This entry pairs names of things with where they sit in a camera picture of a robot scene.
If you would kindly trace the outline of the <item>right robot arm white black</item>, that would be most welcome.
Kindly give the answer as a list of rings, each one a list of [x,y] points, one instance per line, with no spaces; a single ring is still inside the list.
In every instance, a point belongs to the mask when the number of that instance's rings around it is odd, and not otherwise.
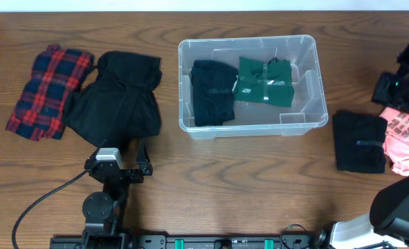
[[[402,52],[395,74],[382,73],[372,101],[409,113],[409,52]],[[334,118],[336,157],[340,163],[375,166],[371,156],[383,150],[379,137],[367,136],[364,122],[353,113],[339,113]],[[323,230],[317,248],[396,248],[409,247],[409,176],[381,190],[373,200],[370,212],[350,221],[336,222]]]

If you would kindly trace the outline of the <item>dark green shirt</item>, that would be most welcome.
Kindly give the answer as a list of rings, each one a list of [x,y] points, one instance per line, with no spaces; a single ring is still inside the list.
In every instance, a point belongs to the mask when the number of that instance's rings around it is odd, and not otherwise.
[[[261,62],[239,58],[239,75],[233,90],[235,100],[291,107],[294,89],[291,63],[276,57]]]

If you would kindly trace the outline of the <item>black garment with tape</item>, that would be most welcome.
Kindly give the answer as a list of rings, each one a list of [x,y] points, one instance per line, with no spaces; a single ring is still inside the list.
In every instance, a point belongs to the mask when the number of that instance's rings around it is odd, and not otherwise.
[[[362,174],[385,172],[386,119],[342,110],[333,115],[332,122],[338,170]]]

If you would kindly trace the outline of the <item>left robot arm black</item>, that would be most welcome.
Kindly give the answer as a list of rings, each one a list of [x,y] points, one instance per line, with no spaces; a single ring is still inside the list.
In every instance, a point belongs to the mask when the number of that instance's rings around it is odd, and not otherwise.
[[[137,238],[124,228],[123,221],[129,186],[142,183],[151,176],[153,167],[147,154],[146,144],[141,140],[135,169],[123,166],[117,148],[98,148],[86,160],[84,168],[90,177],[103,184],[102,191],[90,194],[84,200],[82,212],[85,228],[82,233],[81,249],[136,249]]]

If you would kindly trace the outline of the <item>dark navy garment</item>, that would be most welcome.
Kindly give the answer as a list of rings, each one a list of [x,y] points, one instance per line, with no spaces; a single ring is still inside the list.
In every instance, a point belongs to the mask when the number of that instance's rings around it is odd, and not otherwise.
[[[233,87],[237,76],[238,70],[223,62],[194,61],[191,84],[197,127],[222,126],[235,119]]]

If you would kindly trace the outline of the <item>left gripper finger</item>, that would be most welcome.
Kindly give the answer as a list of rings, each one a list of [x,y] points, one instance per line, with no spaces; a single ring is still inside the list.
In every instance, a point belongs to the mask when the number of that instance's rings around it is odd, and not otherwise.
[[[99,152],[99,150],[103,147],[103,145],[106,143],[106,139],[104,139],[101,143],[100,143],[100,145],[98,146],[98,148],[92,153],[92,158],[95,158],[96,157],[96,154]]]
[[[149,159],[147,148],[144,140],[140,140],[138,145],[138,153],[136,156],[136,163],[140,169],[150,169],[151,161]]]

